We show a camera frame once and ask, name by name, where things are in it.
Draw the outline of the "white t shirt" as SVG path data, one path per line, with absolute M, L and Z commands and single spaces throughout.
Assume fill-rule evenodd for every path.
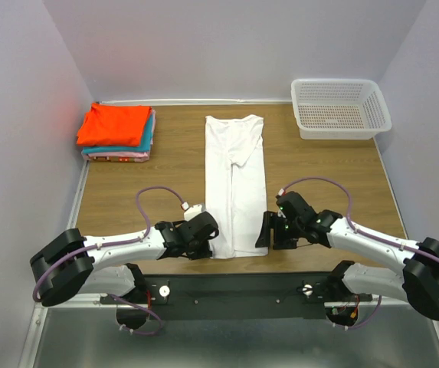
M 256 115 L 205 118 L 205 206 L 219 229 L 211 241 L 213 258 L 268 253 L 256 246 L 267 211 L 263 128 Z

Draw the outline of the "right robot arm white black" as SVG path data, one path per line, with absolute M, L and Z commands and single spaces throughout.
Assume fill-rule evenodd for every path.
M 313 245 L 349 251 L 372 259 L 376 267 L 341 261 L 324 281 L 304 288 L 308 298 L 347 301 L 364 295 L 390 297 L 439 321 L 439 241 L 393 238 L 351 223 L 341 214 L 316 212 L 296 192 L 277 197 L 278 210 L 263 213 L 258 248 L 294 249 L 303 238 Z

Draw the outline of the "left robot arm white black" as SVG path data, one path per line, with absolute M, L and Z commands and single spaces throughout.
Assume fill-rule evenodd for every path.
M 209 258 L 209 242 L 218 235 L 218 223 L 208 212 L 107 237 L 84 237 L 78 228 L 70 228 L 31 258 L 36 281 L 32 297 L 52 307 L 81 293 L 90 275 L 106 268 L 138 260 Z

